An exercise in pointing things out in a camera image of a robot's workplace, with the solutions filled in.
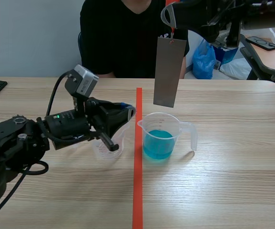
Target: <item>gray metal plate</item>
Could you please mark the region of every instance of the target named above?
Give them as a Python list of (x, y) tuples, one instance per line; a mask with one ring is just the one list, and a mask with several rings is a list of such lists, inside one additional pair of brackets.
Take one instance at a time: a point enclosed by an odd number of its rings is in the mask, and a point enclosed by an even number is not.
[(158, 38), (153, 104), (174, 106), (186, 42)]

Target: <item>clear plastic cup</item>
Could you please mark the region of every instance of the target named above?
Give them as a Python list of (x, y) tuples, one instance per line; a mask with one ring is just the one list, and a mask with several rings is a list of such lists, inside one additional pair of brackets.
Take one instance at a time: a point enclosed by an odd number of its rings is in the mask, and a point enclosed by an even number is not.
[(182, 132), (191, 133), (191, 149), (197, 150), (198, 133), (192, 123), (180, 122), (170, 114), (152, 113), (138, 125), (143, 129), (143, 151), (151, 158), (169, 157)]
[(102, 142), (102, 140), (93, 140), (92, 147), (96, 156), (99, 159), (108, 159), (108, 160), (118, 158), (123, 152), (123, 148), (124, 148), (123, 142), (124, 142), (125, 132), (129, 128), (130, 128), (130, 124), (126, 123), (112, 137), (112, 141), (115, 144), (119, 145), (119, 149), (114, 152), (111, 152)]

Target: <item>plastic bag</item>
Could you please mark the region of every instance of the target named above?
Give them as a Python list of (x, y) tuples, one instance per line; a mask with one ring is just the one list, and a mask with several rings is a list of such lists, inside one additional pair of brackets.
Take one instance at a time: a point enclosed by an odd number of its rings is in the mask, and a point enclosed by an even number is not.
[(194, 52), (193, 63), (193, 74), (197, 79), (212, 79), (215, 64), (213, 46), (203, 40)]
[(220, 72), (238, 80), (246, 80), (252, 67), (248, 64), (245, 58), (236, 59), (229, 63), (223, 64)]

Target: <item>black t-shirt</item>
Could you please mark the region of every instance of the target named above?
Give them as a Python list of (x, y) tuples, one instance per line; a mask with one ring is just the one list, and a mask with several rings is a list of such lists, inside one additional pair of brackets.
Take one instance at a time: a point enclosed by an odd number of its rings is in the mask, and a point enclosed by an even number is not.
[[(135, 14), (121, 0), (86, 0), (80, 17), (83, 66), (117, 78), (154, 78), (157, 37), (171, 36), (161, 20), (164, 7), (165, 0), (152, 0)], [(188, 31), (175, 30), (174, 38), (187, 40)]]

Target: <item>robotic arm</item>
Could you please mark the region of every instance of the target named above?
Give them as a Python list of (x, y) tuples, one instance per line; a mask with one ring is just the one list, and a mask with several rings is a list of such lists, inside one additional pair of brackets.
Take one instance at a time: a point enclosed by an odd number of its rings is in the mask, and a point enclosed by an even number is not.
[[(74, 109), (50, 115), (54, 94), (64, 77), (67, 77), (65, 88), (74, 99)], [(101, 139), (110, 151), (119, 148), (111, 137), (135, 115), (135, 108), (125, 103), (90, 98), (97, 81), (96, 75), (77, 65), (58, 80), (44, 120), (39, 117), (34, 122), (18, 115), (0, 123), (0, 198), (6, 190), (6, 183), (19, 173), (24, 178), (25, 175), (41, 175), (48, 171), (48, 165), (41, 161), (50, 149), (48, 139), (56, 150), (95, 138)], [(29, 171), (34, 164), (43, 165), (44, 169)]]
[(275, 0), (183, 0), (166, 6), (161, 18), (173, 28), (198, 33), (209, 43), (231, 23), (226, 44), (237, 47), (241, 28), (275, 27)]

